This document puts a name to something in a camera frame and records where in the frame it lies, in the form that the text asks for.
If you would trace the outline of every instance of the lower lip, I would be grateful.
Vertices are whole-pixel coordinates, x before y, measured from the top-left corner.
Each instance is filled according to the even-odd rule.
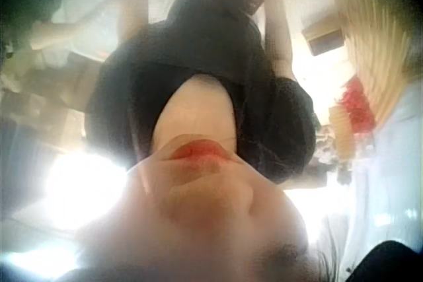
[[[198,160],[204,157],[212,157],[219,160],[229,160],[225,149],[212,140],[195,140],[177,149],[171,156],[172,160],[189,159]]]

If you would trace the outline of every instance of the black clothing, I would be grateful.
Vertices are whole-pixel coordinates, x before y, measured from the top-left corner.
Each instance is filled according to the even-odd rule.
[[[274,182],[302,172],[315,148],[311,98],[275,78],[250,18],[215,0],[176,0],[166,21],[110,56],[87,111],[89,143],[132,167],[134,130],[147,157],[160,113],[195,74],[215,77],[229,93],[241,158]]]

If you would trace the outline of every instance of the woman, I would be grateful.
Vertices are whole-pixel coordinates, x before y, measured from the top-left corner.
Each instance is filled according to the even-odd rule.
[[[272,19],[276,0],[266,1]],[[276,186],[313,154],[313,105],[291,72],[284,15],[268,23],[283,38],[267,36],[273,51],[262,49],[249,18],[262,2],[176,0],[165,22],[144,26],[104,64],[87,139],[135,167],[114,220],[83,235],[86,261],[97,269],[69,279],[310,281],[325,274],[308,253],[301,216]]]

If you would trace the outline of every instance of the mouth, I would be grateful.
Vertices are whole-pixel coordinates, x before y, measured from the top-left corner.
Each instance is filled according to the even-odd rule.
[[[171,160],[189,160],[196,162],[204,158],[217,161],[228,161],[228,152],[217,142],[201,139],[191,141],[179,147],[170,157]]]

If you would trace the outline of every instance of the black top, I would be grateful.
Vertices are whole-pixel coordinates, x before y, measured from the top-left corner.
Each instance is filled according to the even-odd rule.
[[[195,74],[229,93],[241,158],[274,182],[301,173],[315,148],[313,102],[296,82],[275,78],[250,18],[215,0],[176,0],[166,21],[104,63],[87,111],[90,146],[130,168],[137,139],[148,157],[163,108]]]

